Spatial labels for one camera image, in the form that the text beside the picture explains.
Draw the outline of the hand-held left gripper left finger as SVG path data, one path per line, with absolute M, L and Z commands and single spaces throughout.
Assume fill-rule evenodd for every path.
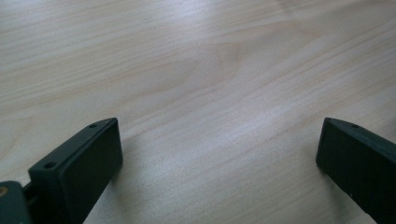
M 35 224 L 82 224 L 122 166 L 118 120 L 83 128 L 29 170 Z

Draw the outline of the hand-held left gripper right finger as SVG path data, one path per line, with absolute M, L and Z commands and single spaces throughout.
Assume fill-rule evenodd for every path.
M 377 224 L 396 224 L 396 144 L 354 123 L 326 118 L 316 164 Z

